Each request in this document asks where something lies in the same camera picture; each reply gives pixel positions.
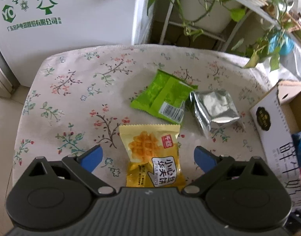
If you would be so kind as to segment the silver foil snack packet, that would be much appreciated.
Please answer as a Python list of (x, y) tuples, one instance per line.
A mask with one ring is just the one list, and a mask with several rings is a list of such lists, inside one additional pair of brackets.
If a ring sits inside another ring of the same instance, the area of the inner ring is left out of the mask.
[(241, 123), (233, 99), (224, 89), (190, 92), (189, 108), (206, 138), (215, 129)]

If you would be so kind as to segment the yellow waffle snack packet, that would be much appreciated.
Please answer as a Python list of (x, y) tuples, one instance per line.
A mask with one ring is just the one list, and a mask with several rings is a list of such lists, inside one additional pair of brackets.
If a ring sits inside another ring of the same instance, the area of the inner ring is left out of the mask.
[(120, 137), (130, 159), (126, 185), (130, 188), (185, 187), (178, 136), (180, 125), (122, 125)]

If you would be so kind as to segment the green snack packet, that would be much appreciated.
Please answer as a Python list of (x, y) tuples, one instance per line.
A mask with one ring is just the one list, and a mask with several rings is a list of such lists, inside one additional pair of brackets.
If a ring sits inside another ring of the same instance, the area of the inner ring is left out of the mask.
[(188, 84), (158, 69), (151, 84), (131, 102), (130, 107), (180, 125), (185, 114), (185, 103), (196, 89), (197, 85)]

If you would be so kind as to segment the floral tablecloth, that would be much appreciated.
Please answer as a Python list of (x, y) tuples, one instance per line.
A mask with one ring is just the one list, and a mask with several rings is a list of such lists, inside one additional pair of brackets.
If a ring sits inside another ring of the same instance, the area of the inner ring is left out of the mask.
[(193, 158), (196, 146), (236, 160), (263, 156), (249, 111), (276, 84), (279, 72), (270, 71), (268, 63), (245, 69), (246, 62), (245, 58), (227, 53), (159, 45), (92, 47), (47, 58), (22, 110), (13, 180), (17, 181), (38, 156), (60, 160), (99, 144), (103, 159), (95, 175), (114, 187), (124, 186), (129, 159), (118, 127), (163, 123), (130, 106), (159, 69), (201, 91), (228, 91), (243, 121), (243, 126), (216, 129), (210, 138), (205, 138), (192, 114), (185, 113), (178, 144), (187, 182), (202, 174)]

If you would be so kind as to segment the cardboard box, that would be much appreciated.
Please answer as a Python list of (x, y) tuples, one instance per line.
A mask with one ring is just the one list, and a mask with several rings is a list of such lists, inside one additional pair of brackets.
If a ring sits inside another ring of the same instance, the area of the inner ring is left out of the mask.
[(301, 173), (292, 135), (301, 132), (301, 82), (279, 80), (250, 109), (270, 169), (301, 209)]

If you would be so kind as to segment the green pothos plant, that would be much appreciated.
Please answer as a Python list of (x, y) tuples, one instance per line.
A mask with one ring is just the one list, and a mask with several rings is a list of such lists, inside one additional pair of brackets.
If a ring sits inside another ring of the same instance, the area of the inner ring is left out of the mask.
[[(156, 0), (149, 0), (148, 7), (151, 7)], [(169, 0), (172, 6), (176, 6), (179, 17), (182, 21), (182, 27), (184, 34), (186, 36), (192, 36), (193, 40), (196, 40), (198, 36), (204, 33), (204, 30), (198, 28), (193, 30), (192, 27), (202, 19), (206, 18), (213, 11), (216, 4), (225, 8), (231, 19), (239, 23), (244, 16), (246, 16), (246, 8), (234, 7), (230, 9), (227, 6), (228, 2), (233, 0), (199, 0), (199, 3), (204, 7), (204, 12), (194, 20), (188, 20), (185, 17), (183, 7), (180, 0)], [(269, 6), (272, 6), (277, 10), (277, 22), (276, 26), (270, 27), (264, 31), (264, 35), (260, 37), (254, 44), (250, 45), (246, 51), (245, 55), (249, 58), (248, 63), (244, 66), (245, 68), (254, 68), (263, 59), (270, 59), (270, 70), (274, 71), (279, 69), (280, 58), (282, 55), (282, 48), (285, 46), (288, 38), (287, 33), (293, 30), (301, 30), (301, 26), (298, 21), (296, 21), (292, 14), (289, 13), (290, 6), (287, 4), (286, 0), (269, 0)]]

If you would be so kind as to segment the white refrigerator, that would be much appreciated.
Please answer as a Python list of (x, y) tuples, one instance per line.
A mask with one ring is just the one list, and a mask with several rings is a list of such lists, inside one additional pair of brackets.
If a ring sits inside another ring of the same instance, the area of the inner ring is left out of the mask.
[(0, 0), (0, 53), (23, 86), (42, 62), (64, 51), (144, 44), (153, 11), (148, 0)]

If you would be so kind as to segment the white flower pot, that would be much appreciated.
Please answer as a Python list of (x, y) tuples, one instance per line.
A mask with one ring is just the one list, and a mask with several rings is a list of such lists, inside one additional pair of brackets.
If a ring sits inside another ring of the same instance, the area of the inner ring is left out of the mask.
[(233, 20), (244, 16), (243, 6), (235, 0), (180, 0), (183, 17), (195, 27), (220, 34)]

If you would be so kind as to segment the white metal plant stand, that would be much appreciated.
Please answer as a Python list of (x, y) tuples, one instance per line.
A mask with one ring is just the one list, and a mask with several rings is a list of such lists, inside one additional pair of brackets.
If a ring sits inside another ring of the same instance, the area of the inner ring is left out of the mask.
[(205, 35), (225, 51), (240, 27), (267, 0), (170, 0), (159, 43), (170, 25), (180, 27), (191, 41)]

